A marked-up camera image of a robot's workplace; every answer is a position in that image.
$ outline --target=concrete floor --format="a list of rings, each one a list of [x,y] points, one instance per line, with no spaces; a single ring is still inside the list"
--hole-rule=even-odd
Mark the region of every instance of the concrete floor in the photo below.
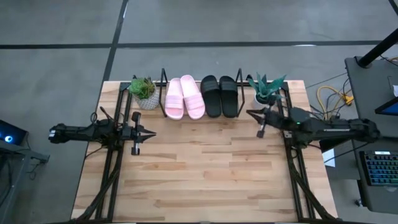
[[[3,0],[0,45],[110,44],[121,5],[122,0]],[[381,40],[397,22],[388,0],[130,0],[119,42]],[[311,86],[344,73],[344,58],[372,47],[117,49],[109,79],[130,80],[135,74],[156,80],[162,67],[169,78],[189,73],[196,79],[235,76],[242,68],[245,75],[259,72],[273,79],[287,74]],[[32,148],[51,155],[36,179],[25,181],[14,209],[16,223],[69,219],[86,144],[50,144],[48,130],[61,122],[90,123],[108,55],[109,49],[0,50],[0,118],[28,130]],[[398,47],[384,54],[395,55]],[[342,75],[310,87],[311,104],[318,107],[318,87],[340,89],[346,79]],[[323,100],[328,95],[323,92]],[[355,118],[355,107],[341,114]],[[340,218],[396,223],[398,215],[353,204],[359,197],[355,181],[330,176],[330,184]]]

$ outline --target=keyboard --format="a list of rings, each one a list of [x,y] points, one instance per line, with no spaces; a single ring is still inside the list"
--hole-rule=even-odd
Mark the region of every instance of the keyboard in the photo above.
[[[388,151],[359,152],[368,185],[398,186],[398,153]]]

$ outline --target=potted plant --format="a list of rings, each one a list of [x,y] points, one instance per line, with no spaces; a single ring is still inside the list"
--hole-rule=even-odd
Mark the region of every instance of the potted plant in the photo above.
[[[153,110],[159,104],[159,91],[150,77],[137,78],[133,76],[129,91],[141,109]]]
[[[268,105],[272,106],[277,100],[282,98],[281,95],[275,94],[275,92],[280,89],[285,77],[286,75],[272,81],[270,84],[267,84],[266,75],[261,78],[260,74],[257,73],[257,83],[252,78],[249,78],[249,84],[256,90],[253,99],[254,109],[259,110]]]

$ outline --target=white pot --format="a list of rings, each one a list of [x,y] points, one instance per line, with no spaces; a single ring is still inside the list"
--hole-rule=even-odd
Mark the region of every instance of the white pot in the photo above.
[[[138,97],[134,96],[138,106],[144,110],[153,110],[159,105],[159,90],[155,88],[155,92],[148,99],[140,100]]]
[[[265,108],[265,107],[268,107],[268,105],[263,105],[262,103],[259,103],[259,102],[257,101],[256,95],[254,95],[253,108],[254,108],[255,110],[260,110],[260,109],[263,109],[263,108]]]

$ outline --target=blue light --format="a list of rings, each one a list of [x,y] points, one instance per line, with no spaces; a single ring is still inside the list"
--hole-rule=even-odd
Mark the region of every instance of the blue light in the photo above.
[[[12,137],[11,136],[6,136],[4,138],[4,140],[6,140],[6,142],[10,143],[10,142],[12,142]]]

